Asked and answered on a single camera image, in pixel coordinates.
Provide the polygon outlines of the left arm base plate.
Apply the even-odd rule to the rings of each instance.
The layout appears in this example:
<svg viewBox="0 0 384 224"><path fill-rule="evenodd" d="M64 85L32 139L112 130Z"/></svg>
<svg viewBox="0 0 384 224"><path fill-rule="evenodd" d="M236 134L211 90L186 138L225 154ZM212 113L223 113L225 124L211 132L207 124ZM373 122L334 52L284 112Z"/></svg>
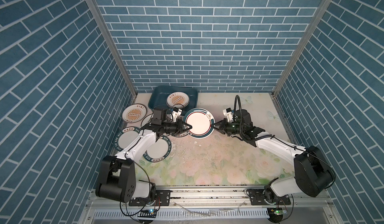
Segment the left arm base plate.
<svg viewBox="0 0 384 224"><path fill-rule="evenodd" d="M130 207L141 207L144 204L146 204L147 206L151 206L153 204L156 204L157 206L160 205L161 207L162 206L169 206L170 195L171 195L170 190L153 189L153 190L151 190L149 197L132 198L129 201L129 206Z"/></svg>

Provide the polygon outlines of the teal plastic bin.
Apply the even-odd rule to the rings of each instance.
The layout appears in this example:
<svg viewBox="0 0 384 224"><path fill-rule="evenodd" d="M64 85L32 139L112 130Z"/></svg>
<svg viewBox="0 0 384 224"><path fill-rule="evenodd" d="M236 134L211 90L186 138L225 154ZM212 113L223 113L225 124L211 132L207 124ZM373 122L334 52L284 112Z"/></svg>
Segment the teal plastic bin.
<svg viewBox="0 0 384 224"><path fill-rule="evenodd" d="M198 91L195 88L190 87L177 87L177 86L158 86L155 88L149 100L149 108L154 110L155 108L171 108L166 104L167 97L173 92L184 92L188 94L190 98L189 104L186 108L183 108L183 112L187 112L193 108L196 108L198 101Z"/></svg>

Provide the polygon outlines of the green striped rim plate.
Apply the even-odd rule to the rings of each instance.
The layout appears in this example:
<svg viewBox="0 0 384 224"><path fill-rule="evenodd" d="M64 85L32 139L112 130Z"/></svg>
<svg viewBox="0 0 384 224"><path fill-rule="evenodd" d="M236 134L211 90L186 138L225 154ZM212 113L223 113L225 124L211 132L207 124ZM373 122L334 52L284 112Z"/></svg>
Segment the green striped rim plate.
<svg viewBox="0 0 384 224"><path fill-rule="evenodd" d="M189 110L185 114L183 121L192 126L192 129L188 130L187 133L193 138L207 138L214 131L212 127L215 124L214 116L203 108Z"/></svg>

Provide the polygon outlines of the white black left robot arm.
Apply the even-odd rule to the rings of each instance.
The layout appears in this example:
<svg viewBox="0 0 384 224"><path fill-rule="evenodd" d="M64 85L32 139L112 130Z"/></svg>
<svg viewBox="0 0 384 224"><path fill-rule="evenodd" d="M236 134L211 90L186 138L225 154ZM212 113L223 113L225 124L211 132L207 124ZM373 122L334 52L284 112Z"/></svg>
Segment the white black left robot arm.
<svg viewBox="0 0 384 224"><path fill-rule="evenodd" d="M114 156L105 156L100 164L96 196L120 203L137 198L153 202L156 185L149 180L138 181L136 166L139 166L138 161L143 154L164 134L180 135L193 128L177 116L180 113L180 110L174 111L172 120L168 121L167 110L156 108L150 123L140 128L138 137Z"/></svg>

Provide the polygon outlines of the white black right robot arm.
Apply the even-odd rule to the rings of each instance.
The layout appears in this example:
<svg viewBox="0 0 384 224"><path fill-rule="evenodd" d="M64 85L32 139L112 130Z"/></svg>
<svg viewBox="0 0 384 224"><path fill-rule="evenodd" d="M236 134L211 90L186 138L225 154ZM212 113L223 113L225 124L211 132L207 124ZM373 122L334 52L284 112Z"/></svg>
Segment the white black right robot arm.
<svg viewBox="0 0 384 224"><path fill-rule="evenodd" d="M296 193L316 197L321 191L331 187L336 181L334 169L325 161L322 151L287 143L266 130L253 125L250 114L245 109L224 110L225 118L211 127L230 137L238 138L254 147L266 150L285 160L294 167L294 176L275 178L264 187L267 203Z"/></svg>

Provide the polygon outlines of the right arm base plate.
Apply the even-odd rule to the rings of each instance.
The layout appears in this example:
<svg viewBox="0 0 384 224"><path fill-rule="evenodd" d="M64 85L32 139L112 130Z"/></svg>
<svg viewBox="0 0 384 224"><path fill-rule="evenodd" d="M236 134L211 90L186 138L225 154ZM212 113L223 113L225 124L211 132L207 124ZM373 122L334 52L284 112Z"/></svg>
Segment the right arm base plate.
<svg viewBox="0 0 384 224"><path fill-rule="evenodd" d="M288 195L283 197L278 197L270 190L262 190L262 189L247 189L246 195L249 197L251 205L290 205L291 200Z"/></svg>

